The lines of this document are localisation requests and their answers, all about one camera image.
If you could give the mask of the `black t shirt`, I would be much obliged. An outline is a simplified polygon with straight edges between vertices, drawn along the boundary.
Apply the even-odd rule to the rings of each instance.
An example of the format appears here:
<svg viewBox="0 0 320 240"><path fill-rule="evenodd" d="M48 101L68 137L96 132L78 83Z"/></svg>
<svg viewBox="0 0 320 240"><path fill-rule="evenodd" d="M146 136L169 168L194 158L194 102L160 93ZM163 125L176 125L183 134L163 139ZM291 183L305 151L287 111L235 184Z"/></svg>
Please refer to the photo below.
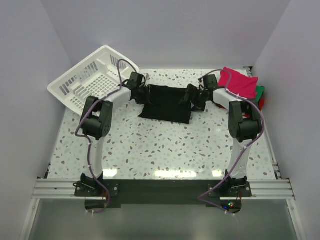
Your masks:
<svg viewBox="0 0 320 240"><path fill-rule="evenodd" d="M150 85L149 93L149 102L144 104L140 118L187 125L190 123L191 103L180 103L186 94L185 88Z"/></svg>

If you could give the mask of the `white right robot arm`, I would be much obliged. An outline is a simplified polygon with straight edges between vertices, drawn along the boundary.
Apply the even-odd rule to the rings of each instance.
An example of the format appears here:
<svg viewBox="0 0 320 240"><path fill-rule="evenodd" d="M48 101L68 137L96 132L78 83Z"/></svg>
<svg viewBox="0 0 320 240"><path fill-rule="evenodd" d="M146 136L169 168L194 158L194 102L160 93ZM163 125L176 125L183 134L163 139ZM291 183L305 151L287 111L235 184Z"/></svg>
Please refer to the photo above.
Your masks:
<svg viewBox="0 0 320 240"><path fill-rule="evenodd" d="M225 171L223 192L230 197L240 190L240 183L247 180L247 165L252 145L263 135L265 121L255 99L247 99L219 86L214 74L199 79L198 87L188 84L180 105L192 104L192 111L204 111L206 103L225 108L228 111L228 130L233 139L231 159Z"/></svg>

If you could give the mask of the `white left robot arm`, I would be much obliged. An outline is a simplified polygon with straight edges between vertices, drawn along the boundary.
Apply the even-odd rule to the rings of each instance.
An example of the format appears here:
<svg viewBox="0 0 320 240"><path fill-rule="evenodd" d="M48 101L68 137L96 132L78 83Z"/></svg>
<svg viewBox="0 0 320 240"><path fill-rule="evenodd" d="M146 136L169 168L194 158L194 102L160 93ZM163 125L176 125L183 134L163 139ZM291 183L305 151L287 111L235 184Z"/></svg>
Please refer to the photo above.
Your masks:
<svg viewBox="0 0 320 240"><path fill-rule="evenodd" d="M88 140L86 170L80 182L92 196L99 196L104 190L102 154L105 138L111 130L113 110L132 99L147 102L146 83L144 75L133 71L115 90L100 98L91 95L85 101L75 136Z"/></svg>

